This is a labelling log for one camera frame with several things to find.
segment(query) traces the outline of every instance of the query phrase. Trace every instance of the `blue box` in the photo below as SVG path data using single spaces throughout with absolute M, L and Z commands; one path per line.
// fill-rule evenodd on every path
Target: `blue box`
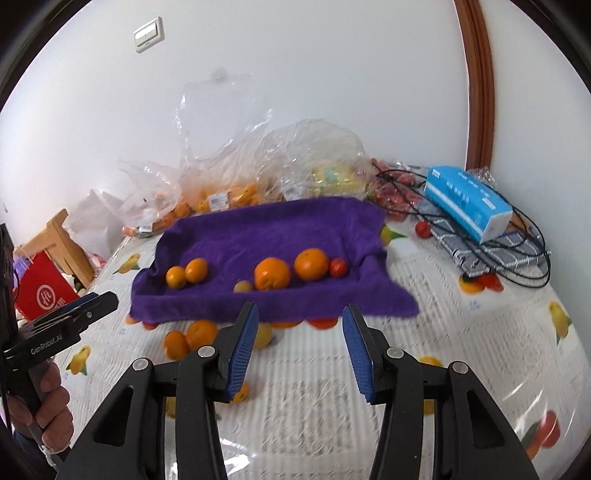
M 513 208 L 490 188 L 457 167 L 431 167 L 425 195 L 479 244 L 501 236 Z

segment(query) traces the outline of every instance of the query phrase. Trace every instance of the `finger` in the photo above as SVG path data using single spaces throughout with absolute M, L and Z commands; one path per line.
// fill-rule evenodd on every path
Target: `finger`
M 49 367 L 47 367 L 47 371 L 41 377 L 40 387 L 41 390 L 44 392 L 52 392 L 61 385 L 61 375 L 60 369 L 58 366 L 53 363 L 49 362 Z
M 11 417 L 17 419 L 24 425 L 30 425 L 33 422 L 33 415 L 31 415 L 27 405 L 20 398 L 9 395 L 7 403 Z
M 62 410 L 66 409 L 66 405 L 70 401 L 70 394 L 64 387 L 58 387 L 53 392 L 47 394 L 43 405 L 35 416 L 37 423 L 44 429 Z
M 61 452 L 68 446 L 74 435 L 74 424 L 70 410 L 64 410 L 49 425 L 41 440 L 54 452 Z

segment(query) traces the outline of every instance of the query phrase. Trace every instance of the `orange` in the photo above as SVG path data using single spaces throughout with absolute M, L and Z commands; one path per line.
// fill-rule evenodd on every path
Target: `orange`
M 277 328 L 277 329 L 286 329 L 286 328 L 292 328 L 295 327 L 296 325 L 299 325 L 300 323 L 302 323 L 303 320 L 298 320 L 297 322 L 272 322 L 271 326 L 273 328 Z
M 294 261 L 295 274 L 303 281 L 320 280 L 329 270 L 329 258 L 320 248 L 309 248 Z
M 173 211 L 176 218 L 185 218 L 193 213 L 189 204 L 184 200 L 181 200 Z
M 175 290 L 180 290 L 187 283 L 183 267 L 170 267 L 166 272 L 166 285 Z
M 286 288 L 290 281 L 290 268 L 279 258 L 266 258 L 255 268 L 255 288 L 257 290 L 279 290 Z
M 476 293 L 484 291 L 483 285 L 473 279 L 465 277 L 464 275 L 460 275 L 460 278 L 457 279 L 457 283 L 460 286 L 460 290 L 468 295 L 475 295 Z
M 207 213 L 209 211 L 209 202 L 207 200 L 201 200 L 197 204 L 197 213 Z
M 242 388 L 238 391 L 230 403 L 241 403 L 246 400 L 251 388 L 246 382 L 242 382 Z
M 178 330 L 168 332 L 164 337 L 164 353 L 171 360 L 182 360 L 190 352 L 185 336 Z
M 198 350 L 204 345 L 211 345 L 217 335 L 217 325 L 211 320 L 197 320 L 193 322 L 185 338 L 191 350 Z
M 207 277 L 207 262 L 203 258 L 191 260 L 185 267 L 185 278 L 191 283 L 201 283 Z
M 174 212 L 168 212 L 160 220 L 152 224 L 152 231 L 160 232 L 162 230 L 166 230 L 169 226 L 171 226 L 174 223 L 175 220 L 176 218 L 174 216 Z
M 127 317 L 125 317 L 125 323 L 127 323 L 127 325 L 134 325 L 139 323 L 139 320 L 132 318 L 131 315 L 127 315 Z

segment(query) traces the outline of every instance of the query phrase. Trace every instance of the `tangerine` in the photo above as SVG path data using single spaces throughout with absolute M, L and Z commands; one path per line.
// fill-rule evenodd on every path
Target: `tangerine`
M 329 258 L 320 248 L 308 248 L 294 261 L 294 271 L 303 281 L 320 280 L 329 270 Z
M 215 323 L 211 320 L 197 320 L 191 324 L 185 338 L 189 348 L 193 351 L 200 349 L 204 345 L 211 345 L 216 335 L 217 325 Z
M 139 320 L 134 319 L 131 315 L 127 315 L 127 317 L 125 317 L 125 323 L 127 325 L 134 325 L 139 323 Z
M 176 218 L 185 218 L 193 213 L 193 210 L 187 202 L 181 200 L 173 210 Z
M 166 272 L 166 285 L 175 290 L 180 290 L 187 283 L 183 267 L 170 267 Z
M 207 262 L 203 258 L 191 260 L 185 267 L 185 278 L 191 283 L 201 283 L 207 277 Z
M 286 288 L 290 281 L 290 268 L 280 258 L 266 258 L 255 268 L 255 288 L 257 290 L 279 290 Z
M 182 332 L 172 330 L 164 337 L 164 353 L 171 360 L 182 360 L 190 352 L 187 340 Z
M 174 223 L 175 220 L 176 217 L 174 216 L 174 212 L 168 212 L 160 220 L 157 220 L 152 224 L 152 231 L 159 232 L 162 230 L 166 230 L 169 226 L 171 226 Z
M 295 327 L 296 325 L 299 325 L 302 322 L 303 322 L 303 320 L 297 320 L 295 322 L 271 322 L 271 326 L 273 328 L 284 330 L 284 329 Z

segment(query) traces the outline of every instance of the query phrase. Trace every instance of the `plastic bag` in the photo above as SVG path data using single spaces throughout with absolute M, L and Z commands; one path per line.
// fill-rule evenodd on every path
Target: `plastic bag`
M 255 154 L 270 119 L 269 105 L 250 75 L 185 87 L 177 116 L 184 141 L 180 185 L 193 210 L 260 202 Z
M 264 195 L 286 200 L 318 196 L 366 196 L 369 157 L 353 132 L 322 119 L 306 119 L 273 130 L 257 154 L 257 179 Z
M 108 193 L 91 190 L 69 210 L 63 227 L 87 255 L 108 260 L 123 240 L 123 221 L 111 210 L 122 203 Z
M 372 158 L 371 163 L 375 177 L 369 185 L 369 197 L 388 211 L 389 219 L 403 222 L 423 201 L 423 197 L 413 190 L 421 181 L 414 173 L 420 174 L 420 171 L 396 161 Z
M 147 163 L 143 168 L 125 163 L 121 170 L 133 184 L 133 192 L 117 208 L 125 235 L 151 235 L 174 223 L 174 209 L 182 203 L 178 172 L 171 167 Z

